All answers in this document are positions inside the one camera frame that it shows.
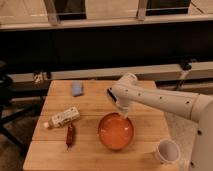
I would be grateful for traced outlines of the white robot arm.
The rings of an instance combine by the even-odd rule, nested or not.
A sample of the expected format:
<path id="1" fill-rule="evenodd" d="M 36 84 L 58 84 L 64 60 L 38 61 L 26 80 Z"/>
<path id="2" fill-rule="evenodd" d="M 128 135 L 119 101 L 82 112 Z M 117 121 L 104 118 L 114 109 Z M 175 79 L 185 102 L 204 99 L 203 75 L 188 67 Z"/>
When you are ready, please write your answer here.
<path id="1" fill-rule="evenodd" d="M 189 171 L 213 171 L 213 96 L 199 93 L 146 89 L 126 73 L 108 91 L 119 110 L 127 116 L 132 102 L 176 114 L 198 124 Z"/>

